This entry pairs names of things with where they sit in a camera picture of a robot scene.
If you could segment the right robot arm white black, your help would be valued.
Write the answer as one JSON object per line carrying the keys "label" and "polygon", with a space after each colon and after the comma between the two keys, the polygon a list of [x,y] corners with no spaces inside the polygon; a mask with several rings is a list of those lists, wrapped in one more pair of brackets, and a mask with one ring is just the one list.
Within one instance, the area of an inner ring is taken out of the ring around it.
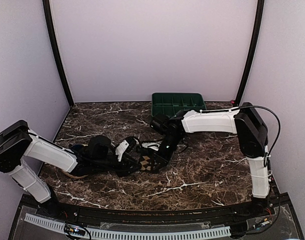
{"label": "right robot arm white black", "polygon": [[231,133],[238,137],[239,149],[248,160],[252,196],[247,212],[258,217],[267,209],[265,198],[270,191],[268,159],[268,127],[255,106],[245,102],[240,107],[219,110],[180,110],[173,117],[158,114],[152,127],[164,135],[152,157],[152,171],[165,167],[185,134],[199,132]]}

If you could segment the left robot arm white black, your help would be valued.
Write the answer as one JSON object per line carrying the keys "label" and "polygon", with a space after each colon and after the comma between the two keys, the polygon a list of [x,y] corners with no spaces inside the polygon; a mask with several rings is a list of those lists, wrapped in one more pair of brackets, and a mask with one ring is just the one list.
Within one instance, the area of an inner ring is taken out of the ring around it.
{"label": "left robot arm white black", "polygon": [[55,201],[56,195],[27,159],[54,166],[75,179],[109,171],[123,177],[141,168],[139,161],[128,154],[135,145],[135,141],[125,139],[114,146],[108,137],[95,135],[87,144],[66,148],[45,139],[31,130],[26,121],[19,120],[0,132],[0,172],[43,204],[52,218],[59,218],[63,206]]}

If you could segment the brown argyle sock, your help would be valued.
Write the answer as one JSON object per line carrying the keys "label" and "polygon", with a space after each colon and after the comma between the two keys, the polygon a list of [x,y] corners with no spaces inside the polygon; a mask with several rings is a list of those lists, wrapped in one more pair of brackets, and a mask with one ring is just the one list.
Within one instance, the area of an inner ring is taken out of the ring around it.
{"label": "brown argyle sock", "polygon": [[155,160],[147,155],[142,155],[139,158],[140,170],[143,172],[152,172],[155,167]]}

